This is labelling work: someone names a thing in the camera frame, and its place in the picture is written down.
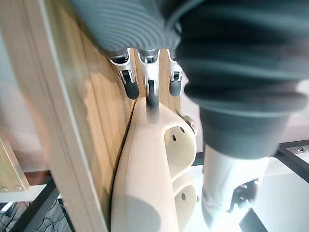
black rubber sleeve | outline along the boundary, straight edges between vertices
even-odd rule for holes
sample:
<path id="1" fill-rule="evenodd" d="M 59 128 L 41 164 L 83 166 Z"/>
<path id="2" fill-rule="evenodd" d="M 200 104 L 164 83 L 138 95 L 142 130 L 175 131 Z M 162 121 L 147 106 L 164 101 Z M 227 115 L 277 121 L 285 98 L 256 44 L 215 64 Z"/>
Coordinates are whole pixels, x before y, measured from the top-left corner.
<path id="1" fill-rule="evenodd" d="M 204 142 L 236 158 L 272 156 L 307 102 L 295 88 L 309 74 L 309 1 L 208 0 L 180 25 L 177 61 Z"/>

hole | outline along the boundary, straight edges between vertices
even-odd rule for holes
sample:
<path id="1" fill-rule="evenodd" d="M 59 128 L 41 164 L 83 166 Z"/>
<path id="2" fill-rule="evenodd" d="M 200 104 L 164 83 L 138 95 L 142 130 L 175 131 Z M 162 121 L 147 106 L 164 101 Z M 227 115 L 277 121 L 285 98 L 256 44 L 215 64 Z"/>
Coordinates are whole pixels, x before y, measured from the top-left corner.
<path id="1" fill-rule="evenodd" d="M 182 193 L 182 200 L 185 201 L 185 194 Z"/>

robotic hand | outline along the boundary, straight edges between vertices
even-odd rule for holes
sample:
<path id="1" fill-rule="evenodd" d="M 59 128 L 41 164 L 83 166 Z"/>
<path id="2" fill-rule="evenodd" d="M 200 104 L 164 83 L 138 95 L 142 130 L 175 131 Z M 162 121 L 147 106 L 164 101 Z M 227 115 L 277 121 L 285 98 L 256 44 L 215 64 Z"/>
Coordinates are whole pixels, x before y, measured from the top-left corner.
<path id="1" fill-rule="evenodd" d="M 309 2 L 71 2 L 114 63 L 130 47 L 145 64 L 155 63 L 161 48 L 176 50 L 189 78 L 185 93 L 200 106 L 205 221 L 212 228 L 250 205 L 288 116 L 306 104 L 295 88 L 309 73 Z M 150 99 L 158 74 L 144 73 Z M 136 81 L 125 75 L 124 84 Z"/>

wood grain surface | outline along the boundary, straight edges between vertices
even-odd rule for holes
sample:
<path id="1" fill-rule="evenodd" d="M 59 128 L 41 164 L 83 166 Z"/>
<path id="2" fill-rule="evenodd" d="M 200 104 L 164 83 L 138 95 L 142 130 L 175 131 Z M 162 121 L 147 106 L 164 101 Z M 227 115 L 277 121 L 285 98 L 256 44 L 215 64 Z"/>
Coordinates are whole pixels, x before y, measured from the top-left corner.
<path id="1" fill-rule="evenodd" d="M 74 226 L 106 231 L 134 101 L 68 1 L 4 0 L 0 23 L 15 79 Z M 142 97 L 136 51 L 132 55 Z M 167 60 L 161 52 L 159 99 L 175 111 L 180 98 L 169 94 Z"/>
<path id="2" fill-rule="evenodd" d="M 0 128 L 0 191 L 25 191 L 29 183 L 23 173 L 18 160 Z"/>

gray rubber bellows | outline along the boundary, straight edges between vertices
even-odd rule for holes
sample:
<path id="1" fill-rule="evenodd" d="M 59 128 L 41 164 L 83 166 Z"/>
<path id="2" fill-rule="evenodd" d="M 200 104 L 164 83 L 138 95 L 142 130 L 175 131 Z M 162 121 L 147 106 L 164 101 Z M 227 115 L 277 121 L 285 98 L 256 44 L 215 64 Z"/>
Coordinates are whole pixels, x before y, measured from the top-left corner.
<path id="1" fill-rule="evenodd" d="M 70 0 L 101 48 L 175 49 L 180 41 L 153 0 Z"/>

